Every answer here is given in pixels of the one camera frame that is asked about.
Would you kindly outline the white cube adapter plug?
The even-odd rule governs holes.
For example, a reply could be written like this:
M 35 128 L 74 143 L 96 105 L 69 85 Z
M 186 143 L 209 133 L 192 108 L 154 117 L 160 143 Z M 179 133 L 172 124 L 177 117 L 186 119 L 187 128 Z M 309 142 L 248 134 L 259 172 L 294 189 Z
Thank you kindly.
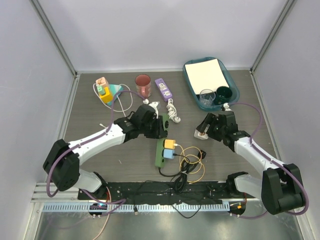
M 208 130 L 208 128 L 206 128 L 205 130 L 204 130 L 204 132 L 200 132 L 199 130 L 195 130 L 194 131 L 194 137 L 196 138 L 196 139 L 199 139 L 199 140 L 207 140 L 209 137 L 208 137 L 208 134 L 207 134 L 207 130 Z

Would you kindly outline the yellow charger plug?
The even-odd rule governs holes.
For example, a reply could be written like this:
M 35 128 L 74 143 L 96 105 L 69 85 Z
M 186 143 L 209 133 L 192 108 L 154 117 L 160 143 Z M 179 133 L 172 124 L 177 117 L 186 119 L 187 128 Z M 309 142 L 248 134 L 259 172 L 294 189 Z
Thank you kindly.
M 174 150 L 177 146 L 178 144 L 174 139 L 166 139 L 163 144 L 163 147 L 165 149 L 171 149 L 171 150 Z

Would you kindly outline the blue charger plug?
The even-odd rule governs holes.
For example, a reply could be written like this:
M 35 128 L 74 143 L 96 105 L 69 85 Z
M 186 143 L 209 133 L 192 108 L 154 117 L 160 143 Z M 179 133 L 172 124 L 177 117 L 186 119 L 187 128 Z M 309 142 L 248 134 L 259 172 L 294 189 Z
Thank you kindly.
M 175 150 L 174 149 L 167 149 L 165 148 L 163 151 L 162 151 L 162 156 L 165 158 L 165 159 L 174 159 L 175 158 Z

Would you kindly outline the green power strip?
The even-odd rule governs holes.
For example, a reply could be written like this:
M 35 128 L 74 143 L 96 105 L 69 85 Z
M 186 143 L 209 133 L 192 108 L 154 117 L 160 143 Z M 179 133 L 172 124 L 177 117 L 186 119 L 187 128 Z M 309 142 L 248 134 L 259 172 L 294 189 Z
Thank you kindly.
M 164 142 L 168 137 L 168 128 L 169 128 L 169 116 L 164 114 L 162 117 L 162 128 L 164 134 L 161 135 L 161 138 L 157 140 L 156 151 L 155 151 L 155 167 L 162 168 L 165 166 L 165 158 L 163 157 L 164 151 Z

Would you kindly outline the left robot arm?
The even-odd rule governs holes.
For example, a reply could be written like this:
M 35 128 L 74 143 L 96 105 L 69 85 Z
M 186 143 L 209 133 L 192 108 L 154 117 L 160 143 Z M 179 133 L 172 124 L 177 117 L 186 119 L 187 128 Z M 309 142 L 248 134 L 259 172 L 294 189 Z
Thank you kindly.
M 129 116 L 113 120 L 111 124 L 85 138 L 66 142 L 57 140 L 43 164 L 47 173 L 46 193 L 52 198 L 58 192 L 74 187 L 93 200 L 105 198 L 107 183 L 97 172 L 81 169 L 81 165 L 95 155 L 143 135 L 148 139 L 168 136 L 169 116 L 160 115 L 155 102 L 142 104 Z

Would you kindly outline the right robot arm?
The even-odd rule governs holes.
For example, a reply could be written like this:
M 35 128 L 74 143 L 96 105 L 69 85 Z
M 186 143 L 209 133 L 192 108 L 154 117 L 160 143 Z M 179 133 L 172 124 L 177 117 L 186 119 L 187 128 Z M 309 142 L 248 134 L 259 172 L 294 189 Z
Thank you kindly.
M 272 157 L 255 143 L 251 135 L 239 130 L 232 111 L 218 115 L 208 113 L 195 128 L 194 137 L 222 142 L 260 173 L 261 178 L 252 177 L 244 171 L 228 175 L 225 190 L 230 197 L 236 198 L 245 193 L 260 199 L 272 215 L 294 214 L 298 208 L 302 208 L 300 214 L 307 211 L 309 199 L 300 169 L 293 163 L 285 164 Z

